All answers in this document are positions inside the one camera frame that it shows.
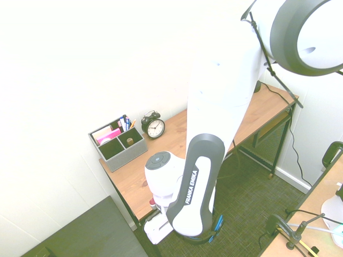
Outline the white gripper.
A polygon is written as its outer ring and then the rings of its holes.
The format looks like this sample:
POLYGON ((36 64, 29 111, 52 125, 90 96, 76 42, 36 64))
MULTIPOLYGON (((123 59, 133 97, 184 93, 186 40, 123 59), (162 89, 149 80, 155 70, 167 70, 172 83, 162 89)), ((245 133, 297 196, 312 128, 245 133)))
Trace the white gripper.
POLYGON ((159 211, 155 211, 146 219, 143 229, 153 245, 160 243, 173 231, 167 217, 159 211))

